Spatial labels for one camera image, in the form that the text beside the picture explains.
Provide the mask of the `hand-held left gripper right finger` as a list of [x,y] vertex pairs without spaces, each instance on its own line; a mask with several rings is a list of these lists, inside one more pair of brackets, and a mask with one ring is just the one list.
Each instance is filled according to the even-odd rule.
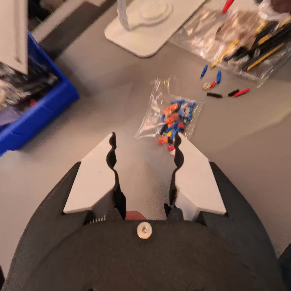
[[209,159],[199,151],[182,133],[175,138],[174,163],[169,204],[164,204],[166,217],[174,208],[179,208],[186,221],[194,221],[200,212],[226,214],[226,207]]

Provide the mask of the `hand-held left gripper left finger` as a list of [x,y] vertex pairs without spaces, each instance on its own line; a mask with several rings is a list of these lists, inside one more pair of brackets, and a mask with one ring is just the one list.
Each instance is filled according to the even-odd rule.
[[65,214],[91,211],[96,220],[104,220],[116,208],[125,219],[126,198],[114,169],[116,148],[116,134],[112,132],[82,158],[63,209]]

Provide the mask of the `small clear bag of lego pieces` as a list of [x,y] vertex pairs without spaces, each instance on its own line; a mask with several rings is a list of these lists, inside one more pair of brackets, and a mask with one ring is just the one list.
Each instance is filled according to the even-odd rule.
[[183,96],[176,90],[175,81],[170,77],[152,82],[148,107],[134,136],[136,139],[155,138],[159,145],[172,146],[178,133],[191,138],[204,100]]

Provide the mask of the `pile of bagged lego parts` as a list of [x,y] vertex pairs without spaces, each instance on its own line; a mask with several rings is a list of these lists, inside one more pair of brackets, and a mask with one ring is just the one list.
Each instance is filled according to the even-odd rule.
[[19,119],[28,109],[51,91],[61,78],[49,65],[28,58],[28,74],[1,63],[0,126],[1,130]]

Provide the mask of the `yellow lego axle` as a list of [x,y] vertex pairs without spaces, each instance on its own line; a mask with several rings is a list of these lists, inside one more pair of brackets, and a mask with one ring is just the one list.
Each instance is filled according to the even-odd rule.
[[221,53],[219,58],[211,65],[211,68],[216,67],[224,59],[224,57],[229,53],[229,51],[237,46],[238,43],[239,43],[239,39],[235,39],[234,41],[232,41],[226,47],[226,49]]
[[250,64],[247,64],[244,68],[245,71],[250,71],[260,63],[262,63],[264,60],[269,58],[271,55],[273,55],[275,52],[280,50],[285,46],[285,43],[281,43],[280,45],[274,47],[273,49],[268,50],[267,52],[263,53],[261,56],[258,56],[256,59],[252,60]]

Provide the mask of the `blue plastic bin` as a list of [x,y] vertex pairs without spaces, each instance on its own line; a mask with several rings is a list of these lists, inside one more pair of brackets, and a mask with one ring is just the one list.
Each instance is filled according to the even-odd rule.
[[27,34],[28,56],[39,64],[45,65],[60,81],[19,119],[9,125],[1,126],[1,156],[7,151],[18,150],[80,98],[75,86],[39,46],[31,33],[27,31]]

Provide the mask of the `white stand base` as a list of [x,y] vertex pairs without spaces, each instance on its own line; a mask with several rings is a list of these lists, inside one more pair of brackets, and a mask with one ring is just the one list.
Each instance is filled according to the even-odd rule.
[[118,16],[105,28],[107,40],[147,58],[159,51],[168,39],[205,3],[204,0],[117,1]]

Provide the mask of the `large clear plastic bag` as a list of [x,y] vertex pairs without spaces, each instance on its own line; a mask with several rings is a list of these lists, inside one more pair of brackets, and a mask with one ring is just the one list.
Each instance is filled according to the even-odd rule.
[[[235,39],[237,46],[215,67],[260,85],[290,59],[290,1],[206,1],[170,38],[170,42],[213,64]],[[270,49],[285,46],[254,67],[247,64]]]

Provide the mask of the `white flat panel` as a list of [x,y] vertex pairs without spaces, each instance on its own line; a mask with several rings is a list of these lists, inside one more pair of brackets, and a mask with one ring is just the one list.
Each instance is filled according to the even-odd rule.
[[0,62],[28,73],[28,1],[0,1]]

